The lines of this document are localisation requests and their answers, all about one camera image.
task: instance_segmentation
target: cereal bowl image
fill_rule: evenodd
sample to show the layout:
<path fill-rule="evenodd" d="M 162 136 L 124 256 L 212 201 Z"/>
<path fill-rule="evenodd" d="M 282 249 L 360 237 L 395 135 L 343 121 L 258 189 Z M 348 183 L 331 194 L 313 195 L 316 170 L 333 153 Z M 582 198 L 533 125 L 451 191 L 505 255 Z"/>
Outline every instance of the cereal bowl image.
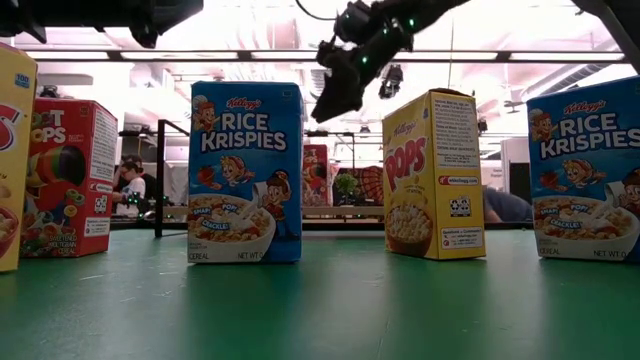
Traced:
<path fill-rule="evenodd" d="M 210 261 L 258 262 L 269 249 L 276 222 L 254 203 L 228 195 L 189 197 L 189 241 Z"/>
<path fill-rule="evenodd" d="M 415 205 L 402 204 L 392 208 L 384 228 L 391 251 L 423 257 L 429 250 L 433 222 Z"/>
<path fill-rule="evenodd" d="M 553 245 L 559 256 L 592 258 L 606 250 L 623 260 L 640 236 L 640 221 L 624 208 L 578 196 L 535 198 L 534 228 L 540 246 Z"/>
<path fill-rule="evenodd" d="M 0 206 L 0 258 L 9 250 L 18 232 L 18 218 L 6 207 Z"/>

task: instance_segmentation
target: computer monitor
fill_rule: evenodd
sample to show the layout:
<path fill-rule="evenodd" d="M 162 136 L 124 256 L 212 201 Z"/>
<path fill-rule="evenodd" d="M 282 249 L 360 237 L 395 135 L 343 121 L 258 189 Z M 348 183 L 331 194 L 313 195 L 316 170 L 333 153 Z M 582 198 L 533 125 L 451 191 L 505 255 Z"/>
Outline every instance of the computer monitor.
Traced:
<path fill-rule="evenodd" d="M 509 163 L 509 192 L 531 204 L 529 163 Z"/>

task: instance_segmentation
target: rice krispies cereal box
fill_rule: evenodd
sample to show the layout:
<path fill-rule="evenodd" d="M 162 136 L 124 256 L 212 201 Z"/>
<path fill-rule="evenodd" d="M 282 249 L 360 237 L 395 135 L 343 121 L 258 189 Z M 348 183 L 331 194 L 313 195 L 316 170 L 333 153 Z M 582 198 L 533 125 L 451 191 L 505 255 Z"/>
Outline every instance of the rice krispies cereal box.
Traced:
<path fill-rule="evenodd" d="M 386 247 L 429 259 L 485 256 L 475 100 L 444 91 L 383 121 Z"/>
<path fill-rule="evenodd" d="M 21 256 L 107 250 L 117 127 L 94 101 L 36 99 Z"/>
<path fill-rule="evenodd" d="M 198 82 L 192 106 L 189 262 L 299 260 L 304 107 L 298 86 Z"/>
<path fill-rule="evenodd" d="M 37 65 L 0 43 L 0 272 L 18 268 Z"/>
<path fill-rule="evenodd" d="M 640 77 L 527 102 L 544 257 L 640 262 Z"/>

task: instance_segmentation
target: green table surface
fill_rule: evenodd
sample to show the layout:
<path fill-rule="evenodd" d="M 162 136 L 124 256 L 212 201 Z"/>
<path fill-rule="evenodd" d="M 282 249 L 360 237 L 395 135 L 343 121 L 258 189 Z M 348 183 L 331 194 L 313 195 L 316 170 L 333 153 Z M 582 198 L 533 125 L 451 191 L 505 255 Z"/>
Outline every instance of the green table surface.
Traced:
<path fill-rule="evenodd" d="M 543 260 L 531 231 L 486 259 L 305 234 L 296 265 L 188 265 L 186 236 L 0 275 L 0 359 L 638 359 L 640 267 Z"/>

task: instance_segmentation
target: blue cereal box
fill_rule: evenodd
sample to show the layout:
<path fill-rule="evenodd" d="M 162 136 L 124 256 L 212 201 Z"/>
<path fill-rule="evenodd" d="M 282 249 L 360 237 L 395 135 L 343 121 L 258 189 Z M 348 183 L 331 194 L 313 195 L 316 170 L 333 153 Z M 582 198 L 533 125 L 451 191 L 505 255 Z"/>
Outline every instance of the blue cereal box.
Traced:
<path fill-rule="evenodd" d="M 191 91 L 189 262 L 298 261 L 300 89 L 198 82 Z"/>
<path fill-rule="evenodd" d="M 527 106 L 540 256 L 640 262 L 640 78 Z"/>

